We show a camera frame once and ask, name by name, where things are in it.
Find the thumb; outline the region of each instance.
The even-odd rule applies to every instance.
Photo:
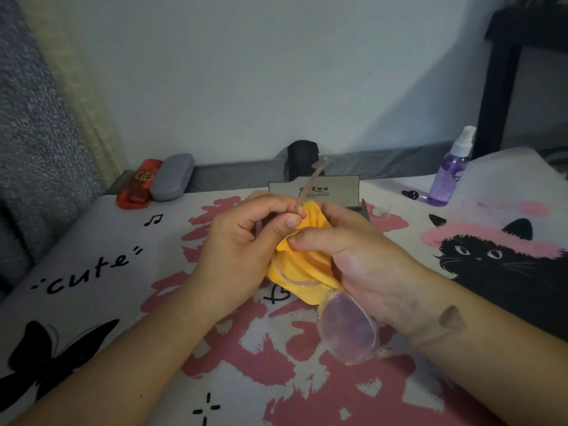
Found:
[[[296,251],[323,251],[336,254],[351,246],[353,243],[351,238],[350,230],[347,229],[308,227],[291,236],[288,242]]]
[[[254,243],[260,251],[269,251],[270,254],[286,236],[300,225],[302,217],[298,214],[281,214],[273,218],[262,229]]]

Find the cat ear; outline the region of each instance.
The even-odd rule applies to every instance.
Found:
[[[518,220],[513,221],[502,231],[509,235],[526,239],[527,241],[532,240],[532,224],[526,218],[519,218]]]
[[[430,221],[432,222],[432,224],[434,224],[436,227],[446,224],[446,220],[443,219],[442,217],[438,217],[437,215],[434,214],[430,214],[428,216],[430,217]]]

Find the fingernail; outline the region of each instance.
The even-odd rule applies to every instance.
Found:
[[[286,219],[286,225],[288,227],[290,227],[291,229],[295,229],[297,226],[300,225],[301,222],[302,222],[302,218],[300,218],[300,215],[290,215]]]

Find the left hand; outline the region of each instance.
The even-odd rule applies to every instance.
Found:
[[[201,257],[188,282],[193,295],[215,322],[241,306],[258,289],[276,246],[300,225],[306,213],[294,213],[297,198],[254,193],[213,220]],[[278,213],[255,237],[253,228]]]

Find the forearm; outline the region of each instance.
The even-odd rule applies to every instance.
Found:
[[[38,401],[14,426],[140,425],[216,317],[181,286],[159,309]]]
[[[409,298],[420,322],[394,323],[411,343],[511,425],[568,419],[568,343],[434,271],[422,268],[414,279]],[[451,306],[462,325],[447,330],[440,315]]]

